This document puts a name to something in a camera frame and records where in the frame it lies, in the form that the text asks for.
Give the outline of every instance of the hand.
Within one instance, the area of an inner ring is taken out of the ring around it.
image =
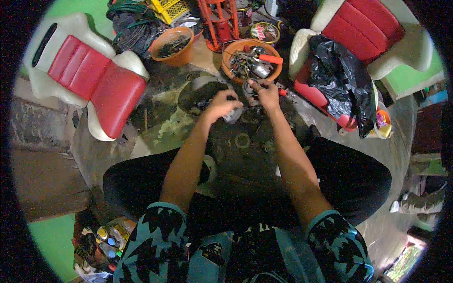
[[[273,109],[280,109],[278,87],[267,80],[258,80],[258,82],[259,84],[252,80],[248,81],[250,86],[258,92],[261,105],[268,112]]]
[[[235,100],[228,100],[227,97],[232,96]],[[219,91],[211,100],[207,109],[202,113],[202,118],[210,124],[214,124],[217,119],[230,113],[236,108],[242,108],[242,102],[238,101],[237,94],[234,90]]]

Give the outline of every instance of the metal can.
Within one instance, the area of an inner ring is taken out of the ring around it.
[[[237,23],[240,27],[248,27],[252,24],[252,6],[237,9]]]
[[[279,29],[273,24],[265,22],[254,24],[250,29],[250,34],[252,38],[261,40],[272,47],[280,40]]]

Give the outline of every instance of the person's left hand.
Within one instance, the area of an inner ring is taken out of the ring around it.
[[[201,117],[208,123],[214,124],[220,117],[225,116],[236,108],[242,108],[242,106],[244,105],[238,101],[237,94],[234,90],[219,91],[211,100]]]

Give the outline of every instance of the black and teal patterned shirt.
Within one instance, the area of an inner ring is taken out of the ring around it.
[[[337,211],[319,214],[305,233],[265,223],[206,237],[189,257],[186,216],[166,202],[148,206],[113,281],[193,283],[368,282],[373,266],[360,233]]]

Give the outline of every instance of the shirt sleeve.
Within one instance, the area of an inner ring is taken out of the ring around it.
[[[368,282],[374,268],[357,229],[336,210],[319,214],[305,234],[326,282]]]
[[[129,237],[113,282],[185,282],[186,222],[176,205],[150,204]]]

